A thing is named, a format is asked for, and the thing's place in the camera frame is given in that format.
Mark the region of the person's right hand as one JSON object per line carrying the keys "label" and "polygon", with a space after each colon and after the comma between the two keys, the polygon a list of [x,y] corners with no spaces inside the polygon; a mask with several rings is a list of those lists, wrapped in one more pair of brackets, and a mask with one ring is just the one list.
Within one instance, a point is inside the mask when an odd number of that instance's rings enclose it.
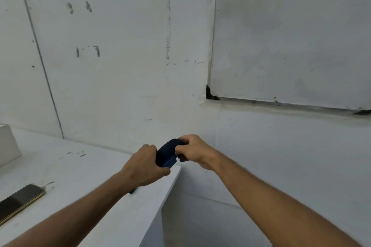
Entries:
{"label": "person's right hand", "polygon": [[218,151],[203,141],[198,135],[190,134],[179,137],[183,145],[175,147],[175,154],[180,162],[192,161],[202,168],[214,171],[213,161],[218,156]]}

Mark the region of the person's left hand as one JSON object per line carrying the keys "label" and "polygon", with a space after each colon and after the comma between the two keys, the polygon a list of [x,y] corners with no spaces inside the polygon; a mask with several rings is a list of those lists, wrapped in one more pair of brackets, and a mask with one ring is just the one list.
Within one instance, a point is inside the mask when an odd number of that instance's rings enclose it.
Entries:
{"label": "person's left hand", "polygon": [[138,187],[146,186],[161,178],[156,178],[155,164],[157,148],[155,145],[144,144],[125,163],[118,175],[123,188],[130,192]]}

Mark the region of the dark blue pouch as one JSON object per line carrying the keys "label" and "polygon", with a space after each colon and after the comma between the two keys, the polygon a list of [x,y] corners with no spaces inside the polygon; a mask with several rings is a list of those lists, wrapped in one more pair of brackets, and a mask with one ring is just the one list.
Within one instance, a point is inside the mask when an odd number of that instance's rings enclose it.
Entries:
{"label": "dark blue pouch", "polygon": [[155,164],[158,167],[169,167],[171,168],[177,162],[177,155],[175,154],[176,138],[171,139],[165,143],[156,152]]}

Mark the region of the person's left forearm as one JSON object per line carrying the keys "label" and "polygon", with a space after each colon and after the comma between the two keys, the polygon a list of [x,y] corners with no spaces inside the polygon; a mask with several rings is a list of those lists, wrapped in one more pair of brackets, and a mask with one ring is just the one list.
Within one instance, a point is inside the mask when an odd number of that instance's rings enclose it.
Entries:
{"label": "person's left forearm", "polygon": [[77,247],[107,212],[137,186],[133,175],[116,173],[3,247]]}

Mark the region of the person's right forearm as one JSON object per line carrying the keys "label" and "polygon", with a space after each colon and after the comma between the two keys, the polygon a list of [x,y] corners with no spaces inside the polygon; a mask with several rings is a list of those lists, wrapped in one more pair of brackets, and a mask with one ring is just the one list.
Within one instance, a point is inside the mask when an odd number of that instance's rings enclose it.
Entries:
{"label": "person's right forearm", "polygon": [[362,247],[330,221],[220,152],[210,167],[274,247]]}

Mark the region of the black smartphone with gold edge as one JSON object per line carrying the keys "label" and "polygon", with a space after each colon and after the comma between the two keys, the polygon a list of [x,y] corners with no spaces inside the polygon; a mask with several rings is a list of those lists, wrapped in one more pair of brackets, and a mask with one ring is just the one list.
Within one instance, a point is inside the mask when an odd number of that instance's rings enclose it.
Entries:
{"label": "black smartphone with gold edge", "polygon": [[0,226],[46,194],[46,190],[28,184],[11,196],[0,201]]}

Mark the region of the white box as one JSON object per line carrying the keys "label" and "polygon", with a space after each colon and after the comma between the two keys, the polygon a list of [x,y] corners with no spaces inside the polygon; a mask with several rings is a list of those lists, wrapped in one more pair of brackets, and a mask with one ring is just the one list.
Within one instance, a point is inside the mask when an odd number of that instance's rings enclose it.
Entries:
{"label": "white box", "polygon": [[12,129],[7,124],[0,124],[0,168],[22,156]]}

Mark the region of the white wall board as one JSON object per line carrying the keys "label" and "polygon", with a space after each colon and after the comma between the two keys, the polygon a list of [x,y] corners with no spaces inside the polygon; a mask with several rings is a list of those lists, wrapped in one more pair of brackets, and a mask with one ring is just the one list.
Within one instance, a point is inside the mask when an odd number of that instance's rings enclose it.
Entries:
{"label": "white wall board", "polygon": [[212,0],[210,100],[371,115],[371,0]]}

